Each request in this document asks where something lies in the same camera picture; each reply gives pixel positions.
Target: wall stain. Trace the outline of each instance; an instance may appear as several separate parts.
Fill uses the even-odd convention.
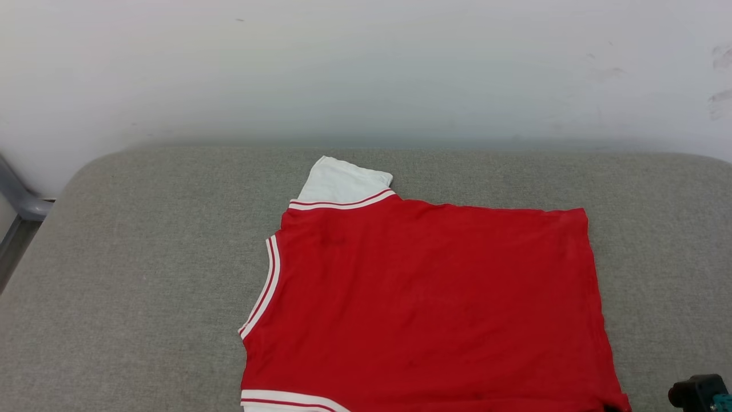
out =
[[[732,42],[721,44],[712,49],[712,67],[724,70],[732,66]]]
[[[625,76],[627,72],[620,67],[613,67],[612,69],[604,69],[604,70],[592,70],[590,72],[590,79],[598,82],[603,83],[608,80],[613,80],[617,78],[621,78],[622,76]]]
[[[732,114],[732,89],[719,92],[709,98],[709,118],[719,120]]]

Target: gray pipe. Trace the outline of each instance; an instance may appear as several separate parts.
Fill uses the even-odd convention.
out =
[[[0,193],[5,196],[21,218],[29,221],[45,219],[53,206],[53,203],[30,194],[2,157],[0,157]]]

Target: armhole trim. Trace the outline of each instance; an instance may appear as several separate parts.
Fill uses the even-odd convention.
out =
[[[243,390],[242,406],[245,411],[302,411],[350,412],[325,397],[284,391]]]
[[[252,308],[251,313],[249,313],[247,322],[239,328],[239,336],[242,338],[242,341],[252,331],[254,325],[267,309],[267,306],[275,293],[274,291],[277,289],[277,283],[280,280],[280,250],[277,248],[277,237],[272,235],[266,240],[266,245],[267,254],[269,255],[269,272],[267,273],[267,279],[264,282],[264,288],[261,293],[259,293],[259,298],[257,298],[257,302],[254,305],[254,308]]]

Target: white stripe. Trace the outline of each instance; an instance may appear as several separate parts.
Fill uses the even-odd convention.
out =
[[[339,405],[338,403],[325,398],[325,397],[314,397],[311,395],[296,394],[294,392],[284,391],[262,391],[262,390],[243,390],[242,399],[251,399],[252,401],[242,402],[244,410],[250,411],[266,411],[267,408],[280,409],[286,411],[316,411],[316,412],[330,412],[328,409],[315,407],[302,407],[295,405],[282,405],[277,403],[267,403],[268,400],[279,401],[279,402],[292,402],[302,403],[305,405],[321,405],[331,408],[335,412],[349,412],[348,409]],[[256,409],[249,409],[247,406],[256,407]]]
[[[385,191],[382,194],[378,195],[377,197],[366,200],[364,202],[356,203],[355,205],[331,205],[328,203],[321,203],[321,204],[317,204],[317,205],[301,205],[299,203],[290,203],[290,208],[297,209],[297,210],[312,210],[312,209],[321,209],[321,208],[323,208],[323,209],[341,209],[341,210],[357,209],[359,207],[373,205],[374,203],[379,202],[380,200],[384,200],[393,194],[395,194],[394,191]]]
[[[257,299],[257,302],[254,304],[252,312],[249,313],[249,319],[244,324],[243,329],[240,328],[242,332],[239,335],[242,340],[247,337],[249,332],[252,331],[252,328],[254,328],[254,325],[257,323],[259,318],[262,317],[262,313],[264,313],[267,305],[269,305],[269,301],[272,299],[272,295],[274,295],[275,293],[274,291],[277,288],[277,281],[280,280],[280,250],[277,248],[277,238],[275,237],[275,235],[272,235],[269,238],[269,241],[266,242],[266,245],[267,254],[269,255],[269,272],[267,273],[267,279],[264,282],[264,288],[262,288],[262,291],[259,294],[259,299]]]

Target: hem trim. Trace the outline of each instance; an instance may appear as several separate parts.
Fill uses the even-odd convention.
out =
[[[249,407],[252,411],[350,412],[325,397],[284,391],[242,390],[242,406],[244,411]]]

